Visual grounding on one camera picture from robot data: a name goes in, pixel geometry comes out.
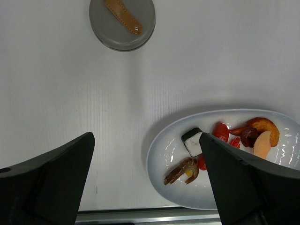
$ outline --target leather handle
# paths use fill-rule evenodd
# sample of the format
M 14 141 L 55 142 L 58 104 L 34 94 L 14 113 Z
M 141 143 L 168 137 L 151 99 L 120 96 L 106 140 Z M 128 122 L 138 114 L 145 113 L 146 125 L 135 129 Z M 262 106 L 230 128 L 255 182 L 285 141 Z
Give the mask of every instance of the leather handle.
M 143 26 L 128 12 L 120 0 L 105 0 L 105 5 L 133 34 L 142 34 Z

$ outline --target plate rim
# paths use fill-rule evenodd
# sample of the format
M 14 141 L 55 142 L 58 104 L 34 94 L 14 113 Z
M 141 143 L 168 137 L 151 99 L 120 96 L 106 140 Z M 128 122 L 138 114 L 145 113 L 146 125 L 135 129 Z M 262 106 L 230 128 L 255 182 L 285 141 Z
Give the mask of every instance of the plate rim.
M 284 117 L 287 117 L 288 119 L 291 119 L 292 121 L 294 121 L 295 123 L 297 123 L 298 125 L 300 125 L 300 123 L 298 123 L 295 119 L 293 119 L 292 117 L 286 115 L 286 114 L 283 114 L 281 112 L 276 112 L 276 111 L 272 111 L 272 110 L 264 110 L 264 109 L 248 109 L 248 108 L 237 108 L 237 109 L 218 109 L 218 110 L 211 110 L 211 111 L 205 111 L 205 112 L 199 112 L 199 113 L 194 113 L 194 114 L 191 114 L 189 116 L 185 116 L 185 117 L 182 117 L 172 123 L 170 123 L 169 125 L 167 125 L 165 128 L 163 128 L 156 136 L 155 138 L 152 140 L 151 144 L 150 144 L 150 147 L 148 149 L 148 152 L 147 152 L 147 158 L 146 158 L 146 172 L 147 172 L 147 176 L 148 176 L 148 179 L 151 183 L 151 185 L 153 186 L 152 184 L 152 181 L 150 179 L 150 176 L 149 176 L 149 171 L 148 171 L 148 158 L 149 158 L 149 153 L 150 153 L 150 150 L 152 148 L 152 145 L 153 143 L 156 141 L 157 137 L 160 136 L 160 134 L 162 132 L 164 132 L 167 128 L 169 128 L 170 126 L 172 126 L 173 124 L 179 122 L 179 121 L 182 121 L 182 120 L 185 120 L 187 118 L 190 118 L 190 117 L 193 117 L 193 116 L 198 116 L 198 115 L 204 115 L 204 114 L 209 114 L 209 113 L 219 113 L 219 112 L 234 112 L 234 111 L 253 111 L 253 112 L 265 112 L 265 113 L 275 113 L 277 115 L 281 115 L 281 116 L 284 116 Z M 175 202 L 172 202 L 174 204 L 176 204 L 177 206 L 181 206 L 181 207 L 185 207 L 185 208 L 189 208 L 189 209 L 194 209 L 194 210 L 218 210 L 218 209 L 200 209 L 200 208 L 195 208 L 195 207 L 187 207 L 187 206 L 183 206 L 183 205 L 180 205 L 180 204 L 177 204 Z

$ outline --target white table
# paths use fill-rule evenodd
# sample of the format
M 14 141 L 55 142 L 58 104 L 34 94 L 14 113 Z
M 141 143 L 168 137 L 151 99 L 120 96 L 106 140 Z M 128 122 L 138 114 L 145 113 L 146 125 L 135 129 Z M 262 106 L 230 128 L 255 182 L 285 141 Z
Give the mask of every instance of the white table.
M 0 167 L 92 131 L 80 210 L 172 206 L 145 168 L 170 122 L 241 107 L 300 121 L 299 1 L 154 0 L 152 38 L 125 53 L 96 38 L 89 2 L 0 2 Z

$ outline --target white oval plate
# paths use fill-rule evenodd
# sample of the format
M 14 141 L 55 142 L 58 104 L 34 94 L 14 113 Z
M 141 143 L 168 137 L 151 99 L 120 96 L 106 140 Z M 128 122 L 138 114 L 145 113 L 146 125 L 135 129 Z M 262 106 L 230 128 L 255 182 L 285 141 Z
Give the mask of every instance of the white oval plate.
M 231 109 L 203 112 L 182 118 L 163 129 L 153 140 L 147 156 L 147 173 L 153 187 L 165 199 L 192 209 L 216 210 L 207 171 L 200 171 L 192 183 L 186 185 L 186 175 L 182 175 L 173 184 L 164 185 L 165 176 L 184 158 L 189 157 L 181 136 L 187 131 L 199 127 L 211 133 L 217 122 L 235 128 L 254 117 L 265 117 L 273 121 L 280 131 L 278 146 L 271 149 L 267 160 L 292 169 L 300 170 L 300 144 L 298 137 L 300 124 L 292 118 L 273 111 L 255 109 Z M 241 150 L 249 151 L 241 145 Z

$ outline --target cherry tomato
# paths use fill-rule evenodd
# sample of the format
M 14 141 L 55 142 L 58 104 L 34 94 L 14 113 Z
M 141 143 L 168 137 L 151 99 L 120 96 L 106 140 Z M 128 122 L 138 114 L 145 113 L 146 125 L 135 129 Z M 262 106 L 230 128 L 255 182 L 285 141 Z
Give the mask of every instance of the cherry tomato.
M 218 123 L 215 126 L 214 132 L 212 133 L 215 137 L 221 139 L 223 142 L 228 142 L 229 129 L 224 123 Z
M 240 138 L 239 138 L 239 137 L 234 138 L 230 144 L 231 144 L 233 147 L 239 149 L 239 148 L 240 148 Z
M 201 154 L 198 159 L 198 167 L 200 170 L 207 170 L 203 154 Z

